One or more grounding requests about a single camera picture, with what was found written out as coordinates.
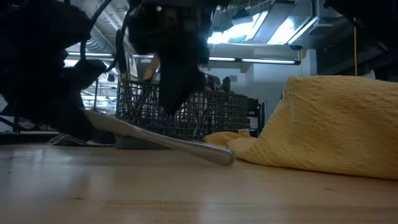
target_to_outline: black mechanical part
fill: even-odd
[[[212,91],[217,91],[217,78],[214,75],[205,74],[206,86],[208,86]]]
[[[220,80],[220,78],[218,78],[217,76],[215,76],[215,75],[210,75],[210,74],[207,74],[208,76],[210,76],[210,77],[212,77],[213,79],[214,79],[214,83],[216,84],[216,86],[220,86],[221,85],[221,80]]]
[[[118,62],[119,71],[122,76],[126,75],[128,70],[126,56],[124,55],[123,37],[124,34],[122,30],[116,31],[116,50],[118,51],[116,54],[116,61]]]
[[[108,82],[114,82],[114,81],[115,81],[114,75],[113,74],[109,74],[108,75]]]
[[[231,78],[230,77],[225,77],[223,79],[223,82],[221,84],[221,89],[223,89],[226,93],[229,93],[231,90]]]
[[[63,61],[67,47],[90,38],[90,20],[77,7],[56,0],[1,9],[7,11],[0,19],[0,45],[7,46],[0,52],[0,94],[8,102],[4,112],[89,140],[96,130],[81,109],[79,92],[106,67],[87,61],[66,69]]]
[[[144,1],[128,20],[129,40],[137,53],[160,58],[159,104],[167,114],[174,114],[192,92],[204,87],[198,66],[208,63],[207,38],[217,2],[201,4],[206,7]]]
[[[302,50],[303,49],[303,47],[299,46],[299,45],[290,45],[289,47],[292,50]]]
[[[113,58],[113,61],[109,65],[109,67],[105,70],[105,72],[110,72],[120,60],[125,58],[124,56],[124,35],[126,33],[127,25],[128,25],[128,19],[130,13],[134,10],[134,8],[130,7],[129,10],[127,10],[126,17],[124,17],[122,28],[116,31],[116,55]]]
[[[393,51],[398,50],[398,42],[391,29],[385,24],[398,22],[398,2],[396,0],[326,0],[325,7],[332,7],[344,15],[359,29],[384,42]]]

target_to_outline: wire basket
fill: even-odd
[[[118,85],[118,119],[173,138],[199,140],[215,132],[236,132],[247,127],[247,114],[246,96],[203,91],[194,93],[170,117],[159,106],[158,84],[126,80]]]

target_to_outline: yellow cloth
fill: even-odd
[[[224,144],[224,135],[205,140]],[[398,84],[290,77],[259,139],[234,138],[224,146],[264,166],[398,180]]]

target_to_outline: wooden surface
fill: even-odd
[[[398,223],[398,182],[171,150],[0,146],[0,222]]]

